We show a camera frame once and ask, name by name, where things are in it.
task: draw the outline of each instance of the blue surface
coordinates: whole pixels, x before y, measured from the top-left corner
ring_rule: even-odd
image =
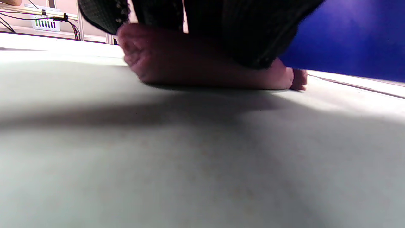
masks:
[[[405,1],[327,0],[281,59],[289,67],[405,82]]]

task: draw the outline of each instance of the white surface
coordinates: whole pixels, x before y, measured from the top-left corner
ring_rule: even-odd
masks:
[[[22,27],[22,26],[12,26],[12,27],[16,33],[20,33],[20,34],[48,36],[48,37],[56,37],[56,38],[59,37],[59,38],[68,38],[68,39],[75,38],[75,35],[74,35],[72,29],[71,29],[72,32],[52,32],[52,31],[38,31],[33,28],[27,28],[27,27]],[[0,31],[9,32],[9,30],[5,27],[0,27]],[[104,43],[106,42],[105,37],[93,36],[93,35],[87,35],[87,34],[84,34],[84,39],[86,41],[93,41],[93,42],[104,42]]]
[[[404,227],[403,99],[152,88],[113,57],[0,52],[0,227]]]

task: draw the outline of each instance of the cable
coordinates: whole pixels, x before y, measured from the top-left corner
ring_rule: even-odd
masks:
[[[0,13],[0,15],[3,15],[3,16],[6,16],[6,17],[11,17],[11,18],[14,18],[14,19],[19,19],[19,20],[25,20],[25,21],[36,21],[36,20],[42,20],[42,19],[47,19],[47,18],[52,19],[52,17],[27,19],[27,18],[13,17],[13,16],[10,16],[10,15],[4,14],[4,13]]]
[[[38,7],[33,3],[33,2],[31,2],[31,0],[28,0],[31,4],[33,4],[34,6],[35,6],[35,8],[37,8],[38,9]]]
[[[8,30],[10,30],[12,33],[15,33],[15,31],[13,30],[13,28],[8,27],[6,24],[4,24],[3,22],[0,22],[0,24],[2,24],[4,27],[6,27]]]
[[[4,19],[1,18],[1,17],[0,17],[0,19],[1,19],[2,21],[4,21],[4,23],[0,21],[0,23],[1,23],[4,27],[6,27],[6,28],[7,28],[8,30],[10,30],[12,33],[15,33],[14,29],[11,27],[11,25],[10,25],[9,23],[6,22],[6,20],[4,20]]]
[[[55,21],[60,21],[60,22],[68,22],[70,24],[70,26],[72,26],[73,29],[73,33],[75,35],[75,40],[80,41],[80,32],[79,29],[68,20],[67,15],[65,14],[64,18],[58,18],[58,17],[44,17],[44,18],[35,18],[35,19],[26,19],[26,18],[20,18],[20,17],[13,17],[4,13],[19,13],[19,12],[5,12],[5,11],[0,11],[0,15],[6,16],[6,17],[10,17],[10,18],[14,18],[14,19],[19,19],[19,20],[26,20],[26,21],[37,21],[37,20],[43,20],[43,19],[52,19]],[[21,13],[21,14],[31,14],[31,15],[36,15],[33,13]],[[2,19],[9,27],[5,26],[3,23],[1,23],[2,25],[4,25],[6,28],[8,28],[9,30],[13,31],[15,33],[15,31],[13,30],[13,28],[4,20]]]

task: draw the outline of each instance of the basket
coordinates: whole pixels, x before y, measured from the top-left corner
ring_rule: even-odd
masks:
[[[31,4],[25,4],[25,7],[30,7],[30,8],[36,8],[34,5]],[[44,6],[37,6],[39,9],[44,9],[47,11],[56,11],[60,12],[59,9],[55,8],[49,8],[49,7],[44,7]],[[39,19],[39,20],[32,20],[31,24],[32,27],[35,30],[45,30],[45,31],[54,31],[54,32],[60,32],[60,22],[55,21],[52,19],[46,18],[44,15],[29,15],[30,19]]]

